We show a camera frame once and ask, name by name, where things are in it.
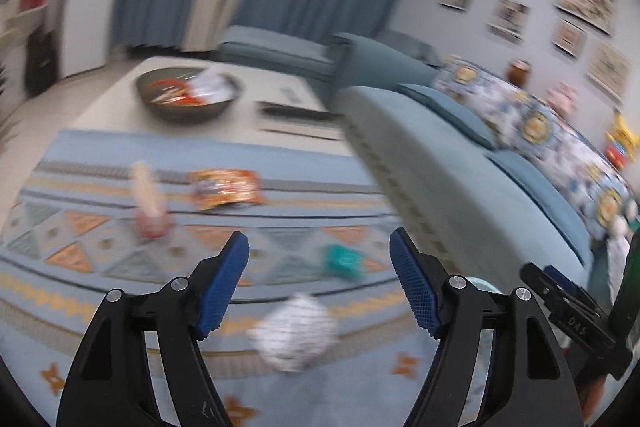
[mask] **bowl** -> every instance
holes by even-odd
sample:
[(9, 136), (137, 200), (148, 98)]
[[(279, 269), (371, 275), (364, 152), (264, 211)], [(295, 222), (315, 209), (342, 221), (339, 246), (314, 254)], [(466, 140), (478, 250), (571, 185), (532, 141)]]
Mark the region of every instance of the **bowl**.
[(154, 82), (164, 78), (177, 80), (189, 80), (204, 68), (162, 68), (161, 70), (147, 71), (136, 79), (136, 90), (146, 110), (152, 115), (170, 123), (195, 124), (203, 123), (219, 117), (240, 95), (241, 89), (238, 81), (228, 73), (220, 73), (233, 87), (234, 96), (230, 100), (203, 105), (167, 105), (153, 102), (162, 93), (161, 86), (151, 86)]

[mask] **coffee table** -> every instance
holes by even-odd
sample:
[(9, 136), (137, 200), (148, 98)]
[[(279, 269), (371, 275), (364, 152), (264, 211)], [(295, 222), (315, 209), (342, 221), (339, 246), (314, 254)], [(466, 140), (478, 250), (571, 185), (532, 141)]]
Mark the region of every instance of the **coffee table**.
[[(134, 86), (135, 80), (147, 71), (161, 68), (209, 68), (235, 76), (242, 86), (242, 94), (219, 118), (210, 122), (179, 126), (164, 123), (149, 115), (142, 107)], [(293, 93), (293, 104), (287, 93)], [(216, 141), (268, 145), (340, 156), (353, 156), (346, 140), (325, 140), (260, 130), (257, 126), (258, 101), (298, 105), (324, 110), (322, 103), (307, 83), (298, 76), (257, 70), (234, 64), (194, 60), (192, 58), (153, 57), (129, 71), (76, 120), (72, 128), (116, 132), (150, 132), (165, 136), (206, 137)]]

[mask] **geometric rug pattern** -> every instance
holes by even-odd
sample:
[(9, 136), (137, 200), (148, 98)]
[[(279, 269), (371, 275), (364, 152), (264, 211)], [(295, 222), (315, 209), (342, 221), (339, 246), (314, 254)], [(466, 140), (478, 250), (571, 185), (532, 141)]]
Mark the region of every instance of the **geometric rug pattern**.
[[(359, 251), (365, 273), (392, 271), (386, 232), (398, 224), (240, 227), (252, 247), (242, 286), (321, 280), (331, 245)], [(175, 225), (166, 236), (145, 240), (132, 219), (23, 201), (10, 211), (1, 238), (17, 258), (77, 273), (164, 284), (177, 275), (189, 275), (200, 260), (218, 254), (234, 230), (238, 229)]]

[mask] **rug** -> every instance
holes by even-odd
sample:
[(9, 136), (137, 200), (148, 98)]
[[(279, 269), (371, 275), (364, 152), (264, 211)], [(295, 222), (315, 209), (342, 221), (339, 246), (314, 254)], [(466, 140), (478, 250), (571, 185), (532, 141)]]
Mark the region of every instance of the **rug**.
[[(128, 166), (137, 160), (157, 170), (176, 223), (162, 239), (141, 240), (132, 227)], [(257, 171), (266, 204), (195, 212), (188, 172), (203, 168)], [(437, 342), (417, 328), (390, 264), (388, 237), (398, 226), (356, 158), (66, 130), (2, 229), (0, 353), (53, 425), (72, 357), (105, 292), (156, 291), (241, 230), (251, 245), (249, 263), (220, 329), (200, 344), (234, 424), (402, 425)], [(324, 252), (335, 244), (362, 253), (360, 279), (324, 273)], [(329, 308), (340, 343), (291, 375), (268, 367), (245, 332), (296, 292)], [(154, 333), (147, 346), (162, 416), (177, 423)]]

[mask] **sofa armrest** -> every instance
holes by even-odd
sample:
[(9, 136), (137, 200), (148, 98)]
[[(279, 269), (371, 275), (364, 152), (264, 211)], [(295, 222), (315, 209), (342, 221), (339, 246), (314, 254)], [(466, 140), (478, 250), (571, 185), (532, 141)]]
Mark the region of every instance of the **sofa armrest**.
[(348, 86), (395, 90), (398, 84), (430, 86), (438, 70), (372, 39), (349, 33), (324, 43), (335, 64), (335, 91)]

